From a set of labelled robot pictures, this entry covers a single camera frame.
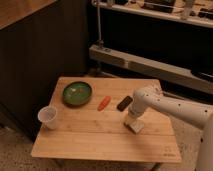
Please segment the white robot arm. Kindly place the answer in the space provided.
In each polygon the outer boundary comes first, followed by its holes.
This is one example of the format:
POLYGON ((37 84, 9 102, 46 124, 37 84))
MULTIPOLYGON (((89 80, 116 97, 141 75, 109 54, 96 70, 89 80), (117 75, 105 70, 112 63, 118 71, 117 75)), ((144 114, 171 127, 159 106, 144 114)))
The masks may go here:
POLYGON ((139 117, 148 107, 201 129, 203 134, 195 171, 213 171, 213 105, 166 97, 158 86, 142 87, 133 92, 133 102, 124 120, 134 133, 142 130, 139 117))

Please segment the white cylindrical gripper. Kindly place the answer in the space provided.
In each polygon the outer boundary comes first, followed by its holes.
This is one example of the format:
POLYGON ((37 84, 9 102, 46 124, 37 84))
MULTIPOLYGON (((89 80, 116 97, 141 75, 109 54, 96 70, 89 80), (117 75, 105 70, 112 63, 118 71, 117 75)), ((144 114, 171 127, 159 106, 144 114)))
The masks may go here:
POLYGON ((131 123, 131 117, 136 118, 134 119, 133 125, 140 124, 138 117, 140 117, 145 110, 146 106, 144 104, 134 101, 128 108, 128 115, 126 115, 124 118, 124 124, 129 125, 131 123))

